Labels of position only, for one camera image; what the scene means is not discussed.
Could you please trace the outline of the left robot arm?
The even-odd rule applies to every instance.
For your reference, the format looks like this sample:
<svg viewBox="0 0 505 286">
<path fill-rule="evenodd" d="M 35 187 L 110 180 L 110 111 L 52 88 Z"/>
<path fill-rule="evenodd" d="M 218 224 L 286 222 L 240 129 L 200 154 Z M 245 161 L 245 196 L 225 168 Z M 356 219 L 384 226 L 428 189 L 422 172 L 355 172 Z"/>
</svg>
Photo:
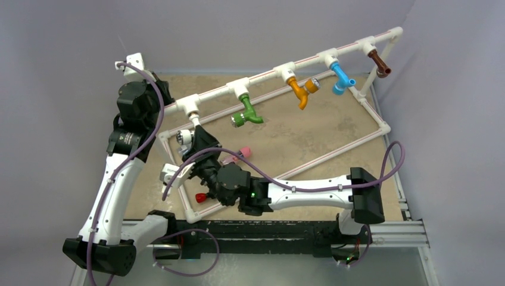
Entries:
<svg viewBox="0 0 505 286">
<path fill-rule="evenodd" d="M 126 276 L 152 241 L 164 244 L 177 238 L 174 214 L 154 210 L 133 229 L 122 232 L 124 214 L 133 186 L 147 161 L 161 126 L 163 108 L 175 102 L 169 84 L 150 76 L 119 89 L 119 113 L 108 139 L 105 172 L 92 210 L 77 237 L 68 238 L 63 253 L 76 265 L 95 272 Z"/>
</svg>

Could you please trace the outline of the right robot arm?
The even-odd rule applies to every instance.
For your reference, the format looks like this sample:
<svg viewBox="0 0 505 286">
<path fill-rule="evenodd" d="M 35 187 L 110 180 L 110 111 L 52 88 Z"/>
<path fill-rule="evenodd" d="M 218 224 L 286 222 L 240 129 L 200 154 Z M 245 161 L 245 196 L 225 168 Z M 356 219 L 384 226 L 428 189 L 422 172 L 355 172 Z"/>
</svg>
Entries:
<svg viewBox="0 0 505 286">
<path fill-rule="evenodd" d="M 291 207 L 338 207 L 342 212 L 334 234 L 344 243 L 355 238 L 363 225 L 385 221 L 381 185 L 362 167 L 329 179 L 281 181 L 253 176 L 235 163 L 221 164 L 220 142 L 201 126 L 178 131 L 176 140 L 186 147 L 182 160 L 191 165 L 189 177 L 200 178 L 201 185 L 208 188 L 195 196 L 199 203 L 214 199 L 223 206 L 237 206 L 249 216 Z"/>
</svg>

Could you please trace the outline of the white faucet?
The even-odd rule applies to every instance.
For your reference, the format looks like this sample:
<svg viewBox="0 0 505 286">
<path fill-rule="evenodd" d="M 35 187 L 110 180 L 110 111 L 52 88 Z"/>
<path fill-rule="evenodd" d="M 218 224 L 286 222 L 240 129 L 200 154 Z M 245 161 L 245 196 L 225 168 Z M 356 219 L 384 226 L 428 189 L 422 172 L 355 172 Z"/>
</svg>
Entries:
<svg viewBox="0 0 505 286">
<path fill-rule="evenodd" d="M 192 144 L 196 127 L 200 125 L 199 114 L 196 112 L 190 113 L 189 121 L 192 123 L 193 129 L 181 129 L 175 135 L 176 141 L 180 146 Z"/>
</svg>

